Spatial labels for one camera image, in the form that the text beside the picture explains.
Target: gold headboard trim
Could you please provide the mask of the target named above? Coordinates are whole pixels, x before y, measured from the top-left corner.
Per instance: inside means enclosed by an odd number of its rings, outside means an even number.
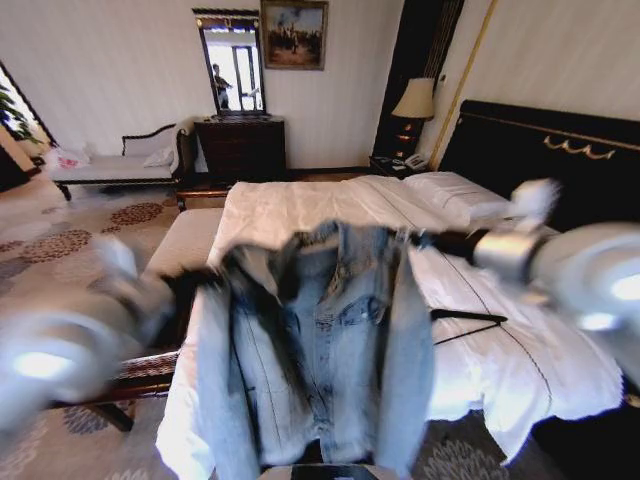
[[[504,123],[506,125],[513,125],[513,126],[516,126],[516,127],[530,128],[532,130],[538,130],[539,132],[545,132],[545,133],[551,133],[553,135],[561,135],[561,136],[565,136],[565,137],[577,138],[577,139],[580,139],[580,140],[585,140],[587,142],[597,142],[597,143],[602,143],[603,145],[609,145],[609,146],[618,147],[618,148],[626,148],[628,150],[635,150],[637,152],[640,152],[640,145],[634,145],[632,143],[618,142],[616,140],[609,140],[607,138],[601,138],[601,137],[592,137],[591,135],[582,135],[580,133],[567,132],[565,130],[555,130],[553,128],[540,127],[538,125],[532,125],[532,124],[529,124],[529,123],[514,122],[512,120],[504,120],[502,118],[489,117],[487,115],[478,115],[476,113],[465,113],[465,112],[463,112],[463,113],[461,113],[461,116],[462,117],[482,118],[484,120],[491,120],[493,122]],[[615,150],[613,152],[608,152],[605,155],[609,155],[609,154],[613,155],[613,153],[615,153]]]
[[[580,147],[580,148],[571,148],[571,144],[569,143],[569,140],[565,140],[562,143],[558,143],[557,145],[554,145],[553,143],[551,143],[551,137],[549,135],[547,135],[544,138],[543,143],[549,147],[551,150],[558,150],[558,149],[562,149],[567,153],[570,153],[571,155],[576,155],[578,153],[584,153],[587,157],[589,157],[591,160],[602,160],[603,158],[606,158],[607,160],[610,160],[611,157],[613,157],[613,154],[616,153],[615,150],[610,150],[607,153],[603,153],[603,154],[597,154],[597,153],[593,153],[591,151],[591,144],[588,144],[584,147]]]

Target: white wall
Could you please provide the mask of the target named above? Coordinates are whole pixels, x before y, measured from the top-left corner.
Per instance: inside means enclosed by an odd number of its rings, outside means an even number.
[[[449,80],[459,79],[488,3],[465,2],[443,68]],[[462,34],[465,16],[470,30]],[[460,102],[470,98],[640,120],[638,25],[637,0],[498,0]],[[452,83],[448,87],[455,90],[457,81]],[[441,93],[436,94],[437,104],[445,104],[437,112],[440,125],[425,127],[424,153],[433,149],[453,99],[453,91],[438,98]],[[458,110],[438,160],[457,116]]]
[[[289,166],[365,165],[402,0],[330,2],[323,72],[265,70]],[[63,146],[117,154],[120,137],[214,111],[192,7],[258,0],[3,0],[0,51]]]

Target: patterned carpet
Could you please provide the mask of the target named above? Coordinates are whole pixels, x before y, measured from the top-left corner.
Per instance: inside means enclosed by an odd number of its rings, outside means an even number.
[[[0,194],[0,312],[38,293],[87,287],[101,276],[91,239],[114,233],[135,242],[146,260],[178,214],[166,187],[71,187],[67,203],[45,175]],[[83,408],[40,414],[14,450],[0,458],[0,479],[149,480],[174,478],[155,449],[164,399],[121,405],[135,419],[121,433]],[[418,480],[562,480],[530,440],[518,458],[503,456],[478,413],[431,422],[413,474]]]

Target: lamp shade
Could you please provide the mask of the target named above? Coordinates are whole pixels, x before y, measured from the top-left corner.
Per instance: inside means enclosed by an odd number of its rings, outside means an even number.
[[[412,78],[391,115],[403,118],[433,118],[433,78]]]

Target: framed painting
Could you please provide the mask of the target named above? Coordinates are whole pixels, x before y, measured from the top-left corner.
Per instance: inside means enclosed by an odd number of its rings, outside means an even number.
[[[324,70],[328,2],[262,2],[266,68]]]

